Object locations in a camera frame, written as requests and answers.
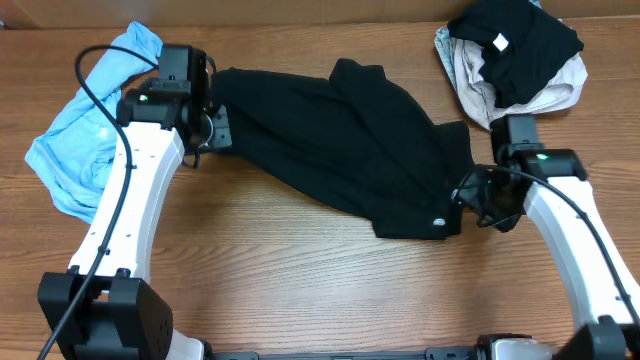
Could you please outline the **black t-shirt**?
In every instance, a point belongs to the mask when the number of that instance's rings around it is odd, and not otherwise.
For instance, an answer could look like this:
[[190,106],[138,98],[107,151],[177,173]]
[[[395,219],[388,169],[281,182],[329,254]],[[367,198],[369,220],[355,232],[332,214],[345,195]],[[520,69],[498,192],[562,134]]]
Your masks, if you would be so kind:
[[230,68],[213,83],[231,153],[307,196],[370,220],[379,238],[461,231],[451,195],[474,165],[468,126],[435,124],[380,65],[339,59],[326,79]]

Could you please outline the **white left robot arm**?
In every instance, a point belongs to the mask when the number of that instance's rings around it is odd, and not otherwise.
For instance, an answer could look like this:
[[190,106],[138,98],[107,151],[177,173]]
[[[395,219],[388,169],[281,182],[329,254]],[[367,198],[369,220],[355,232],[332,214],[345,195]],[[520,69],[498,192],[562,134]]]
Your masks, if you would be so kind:
[[171,179],[187,155],[231,144],[226,110],[192,92],[132,90],[114,119],[119,139],[87,235],[63,273],[43,275],[38,302],[67,359],[208,359],[210,345],[175,329],[150,285],[151,252]]

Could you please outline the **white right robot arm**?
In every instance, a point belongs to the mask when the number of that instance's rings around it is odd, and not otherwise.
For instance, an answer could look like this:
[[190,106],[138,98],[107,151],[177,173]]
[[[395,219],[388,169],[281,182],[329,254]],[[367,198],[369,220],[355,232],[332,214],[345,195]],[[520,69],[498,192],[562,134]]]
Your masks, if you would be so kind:
[[531,339],[485,337],[476,358],[636,359],[639,285],[626,267],[575,152],[515,150],[494,165],[476,165],[452,193],[480,227],[507,232],[528,217],[560,273],[574,333],[557,350]]

